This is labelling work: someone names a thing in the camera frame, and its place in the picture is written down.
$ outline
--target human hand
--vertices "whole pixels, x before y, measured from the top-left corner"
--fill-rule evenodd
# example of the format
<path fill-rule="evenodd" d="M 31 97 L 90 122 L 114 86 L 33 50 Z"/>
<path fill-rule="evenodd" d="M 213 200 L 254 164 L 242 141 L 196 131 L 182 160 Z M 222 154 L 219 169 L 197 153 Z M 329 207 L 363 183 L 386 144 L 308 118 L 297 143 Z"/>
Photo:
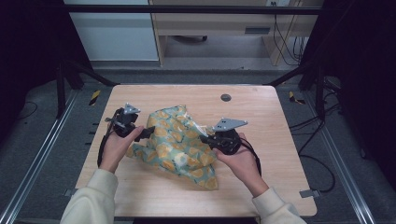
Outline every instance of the human hand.
<path fill-rule="evenodd" d="M 111 133 L 105 144 L 102 163 L 100 164 L 99 168 L 114 174 L 117 170 L 117 167 L 119 166 L 120 160 L 128 150 L 128 147 L 132 144 L 136 137 L 142 133 L 143 129 L 143 126 L 139 126 L 124 138 L 119 137 L 114 132 Z"/>
<path fill-rule="evenodd" d="M 239 137 L 246 140 L 243 133 L 239 133 Z M 217 148 L 213 148 L 213 151 L 218 160 L 228 165 L 233 174 L 247 186 L 253 197 L 257 197 L 269 189 L 260 176 L 253 154 L 246 147 L 241 146 L 233 155 L 224 155 Z"/>

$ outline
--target white sleeve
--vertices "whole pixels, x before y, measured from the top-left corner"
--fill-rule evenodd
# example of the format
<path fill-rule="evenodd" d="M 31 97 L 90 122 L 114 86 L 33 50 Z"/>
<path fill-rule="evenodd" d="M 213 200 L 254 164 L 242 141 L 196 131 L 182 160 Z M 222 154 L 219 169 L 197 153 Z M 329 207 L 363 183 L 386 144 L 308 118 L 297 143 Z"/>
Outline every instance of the white sleeve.
<path fill-rule="evenodd" d="M 262 195 L 253 198 L 252 201 L 259 211 L 262 224 L 305 223 L 294 205 L 283 202 L 274 189 L 268 189 Z"/>
<path fill-rule="evenodd" d="M 61 223 L 113 223 L 118 184 L 114 174 L 96 170 L 87 187 L 79 189 L 70 200 Z"/>

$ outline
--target cabinet door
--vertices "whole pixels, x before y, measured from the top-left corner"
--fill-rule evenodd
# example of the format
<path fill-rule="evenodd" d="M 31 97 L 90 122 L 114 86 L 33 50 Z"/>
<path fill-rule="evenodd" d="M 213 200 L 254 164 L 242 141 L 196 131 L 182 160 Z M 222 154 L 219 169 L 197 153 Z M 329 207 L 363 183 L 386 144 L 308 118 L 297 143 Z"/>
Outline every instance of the cabinet door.
<path fill-rule="evenodd" d="M 64 0 L 66 4 L 147 5 L 145 0 Z M 158 61 L 150 14 L 70 13 L 91 61 Z"/>

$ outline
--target crumpled plastic bag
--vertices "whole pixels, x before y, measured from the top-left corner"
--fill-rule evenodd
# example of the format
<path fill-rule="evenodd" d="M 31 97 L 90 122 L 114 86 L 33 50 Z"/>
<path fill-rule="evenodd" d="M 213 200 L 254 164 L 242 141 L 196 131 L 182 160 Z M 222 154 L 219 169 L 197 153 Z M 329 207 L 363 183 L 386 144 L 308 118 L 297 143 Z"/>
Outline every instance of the crumpled plastic bag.
<path fill-rule="evenodd" d="M 155 131 L 146 146 L 132 145 L 134 156 L 175 175 L 186 176 L 206 189 L 218 188 L 212 167 L 216 155 L 208 144 L 202 143 L 199 136 L 205 131 L 188 115 L 185 105 L 150 114 L 147 127 L 152 126 Z"/>

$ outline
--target black cable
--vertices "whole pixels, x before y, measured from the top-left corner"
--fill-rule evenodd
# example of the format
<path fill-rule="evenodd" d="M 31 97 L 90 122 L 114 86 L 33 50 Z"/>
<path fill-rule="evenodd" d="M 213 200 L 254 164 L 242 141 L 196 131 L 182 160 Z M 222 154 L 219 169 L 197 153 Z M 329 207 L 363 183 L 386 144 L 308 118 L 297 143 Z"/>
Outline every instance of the black cable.
<path fill-rule="evenodd" d="M 320 131 L 321 128 L 323 128 L 324 126 L 324 121 L 322 121 L 319 126 L 317 127 L 317 129 L 314 131 L 314 133 L 312 133 L 312 135 L 308 138 L 308 140 L 303 144 L 303 146 L 300 148 L 300 150 L 298 150 L 298 154 L 300 155 L 301 152 L 305 149 L 306 145 L 308 145 L 309 142 L 311 142 L 311 140 L 314 138 L 314 136 Z"/>
<path fill-rule="evenodd" d="M 307 123 L 305 123 L 305 124 L 299 124 L 299 126 L 301 126 L 300 128 L 297 128 L 297 129 L 294 129 L 294 130 L 290 130 L 290 131 L 291 131 L 291 132 L 298 131 L 298 130 L 300 130 L 300 129 L 302 129 L 302 128 L 304 128 L 304 127 L 306 127 L 306 126 L 312 124 L 313 122 L 315 122 L 315 121 L 317 121 L 317 120 L 318 120 L 318 116 L 312 118 L 309 122 L 307 122 Z"/>
<path fill-rule="evenodd" d="M 262 163 L 260 162 L 260 158 L 257 156 L 256 152 L 253 149 L 253 146 L 248 142 L 248 140 L 246 140 L 245 138 L 240 138 L 241 140 L 244 140 L 247 144 L 241 142 L 241 145 L 246 147 L 254 156 L 254 158 L 256 159 L 256 165 L 257 165 L 257 169 L 259 171 L 260 176 L 262 176 Z"/>
<path fill-rule="evenodd" d="M 323 97 L 323 100 L 326 100 L 327 97 L 329 97 L 329 96 L 331 96 L 331 95 L 335 95 L 335 94 L 337 94 L 337 92 L 335 92 L 335 91 L 332 91 L 332 92 L 330 92 L 330 93 L 327 93 L 327 94 Z"/>
<path fill-rule="evenodd" d="M 327 166 L 323 161 L 320 161 L 320 160 L 318 160 L 315 157 L 311 157 L 311 156 L 308 156 L 308 155 L 299 155 L 299 157 L 300 158 L 308 158 L 308 159 L 311 159 L 313 161 L 316 161 L 317 163 L 322 165 L 329 172 L 329 174 L 332 176 L 332 185 L 329 188 L 327 188 L 327 189 L 315 189 L 315 190 L 318 190 L 321 193 L 327 193 L 327 192 L 330 192 L 330 191 L 332 191 L 334 189 L 334 187 L 335 187 L 335 175 L 332 172 L 332 170 L 329 168 L 329 166 Z"/>
<path fill-rule="evenodd" d="M 114 126 L 114 121 L 116 120 L 117 115 L 119 113 L 120 113 L 120 109 L 118 109 L 118 110 L 116 110 L 116 112 L 114 112 L 113 118 L 110 120 L 110 124 L 107 126 L 106 134 L 102 138 L 102 142 L 99 146 L 99 152 L 98 152 L 98 160 L 97 160 L 98 167 L 102 163 L 103 152 L 105 151 L 105 145 L 106 145 L 107 139 L 115 131 L 115 130 L 113 130 L 113 131 L 111 131 L 111 130 Z"/>
<path fill-rule="evenodd" d="M 309 135 L 313 133 L 292 133 L 291 135 Z"/>
<path fill-rule="evenodd" d="M 295 52 L 297 39 L 299 39 L 299 42 L 300 42 L 300 49 L 299 49 L 299 53 L 298 54 Z M 294 37 L 293 55 L 294 55 L 294 58 L 297 59 L 299 65 L 301 64 L 301 59 L 303 58 L 304 42 L 305 42 L 305 37 L 304 36 L 301 37 L 301 40 L 300 40 L 300 37 L 298 37 L 298 36 Z"/>
<path fill-rule="evenodd" d="M 325 110 L 325 113 L 332 112 L 332 111 L 333 111 L 334 109 L 336 109 L 336 107 L 339 106 L 339 105 L 340 105 L 340 104 L 332 105 L 331 107 L 329 107 L 329 108 L 327 108 L 327 109 Z M 299 127 L 299 126 L 302 126 L 302 125 L 304 125 L 304 127 L 305 127 L 305 126 L 307 126 L 306 124 L 311 124 L 311 123 L 313 123 L 314 121 L 316 121 L 317 119 L 318 119 L 318 116 L 315 116 L 315 117 L 313 117 L 312 119 L 308 119 L 308 120 L 303 121 L 303 122 L 301 122 L 301 123 L 298 123 L 298 124 L 289 126 L 289 128 L 290 128 L 290 129 L 293 129 L 293 128 L 296 128 L 296 127 Z M 298 129 L 290 130 L 290 131 L 293 132 L 293 131 L 297 131 L 297 130 L 300 130 L 300 129 L 302 129 L 302 128 L 298 128 Z"/>
<path fill-rule="evenodd" d="M 341 107 L 341 105 L 340 104 L 336 104 L 336 105 L 333 105 L 332 107 L 333 107 L 332 110 L 326 111 L 326 116 L 330 116 L 332 114 L 332 112 L 334 112 L 336 109 L 339 109 Z"/>
<path fill-rule="evenodd" d="M 33 112 L 31 112 L 30 114 L 28 114 L 28 115 L 26 115 L 26 116 L 23 116 L 23 117 L 20 117 L 20 118 L 17 118 L 17 119 L 27 119 L 27 118 L 29 118 L 30 116 L 32 116 L 32 115 L 37 111 L 37 109 L 38 109 L 38 105 L 37 105 L 36 103 L 34 103 L 34 102 L 28 101 L 28 102 L 26 102 L 25 104 L 26 104 L 26 105 L 27 105 L 27 104 L 33 104 L 33 105 L 35 106 L 35 109 L 34 109 Z"/>
<path fill-rule="evenodd" d="M 288 44 L 286 43 L 286 40 L 285 40 L 285 38 L 283 37 L 282 33 L 280 33 L 279 27 L 277 26 L 276 14 L 274 14 L 274 19 L 275 19 L 275 24 L 274 24 L 274 36 L 273 36 L 273 38 L 274 38 L 274 42 L 275 42 L 276 48 L 279 50 L 279 53 L 280 53 L 280 55 L 282 56 L 283 61 L 284 61 L 287 65 L 300 65 L 300 60 L 296 60 L 296 59 L 293 57 L 293 55 L 291 55 L 290 50 L 289 50 L 289 48 L 288 48 Z M 282 51 L 280 50 L 279 45 L 276 43 L 276 39 L 275 39 L 275 32 L 276 32 L 276 31 L 279 32 L 279 35 L 280 35 L 280 37 L 281 37 L 281 39 L 282 39 L 282 41 L 283 41 L 283 45 L 286 47 L 286 50 L 288 51 L 289 56 L 290 56 L 295 62 L 297 62 L 297 64 L 292 64 L 292 63 L 286 62 L 286 59 L 285 59 L 285 57 L 284 57 Z"/>
<path fill-rule="evenodd" d="M 275 46 L 276 46 L 276 48 L 279 50 L 279 53 L 280 53 L 280 55 L 282 56 L 282 59 L 283 59 L 283 61 L 285 62 L 285 64 L 287 64 L 287 65 L 298 65 L 298 64 L 293 64 L 293 63 L 288 63 L 287 61 L 286 61 L 286 59 L 285 59 L 285 56 L 283 55 L 283 53 L 282 53 L 282 50 L 280 50 L 280 47 L 277 45 L 277 43 L 276 43 L 276 39 L 275 39 L 275 32 L 276 32 L 276 27 L 277 27 L 277 22 L 276 22 L 276 14 L 274 15 L 274 17 L 275 17 L 275 24 L 274 24 L 274 35 L 273 35 L 273 39 L 274 39 L 274 43 L 275 43 Z"/>

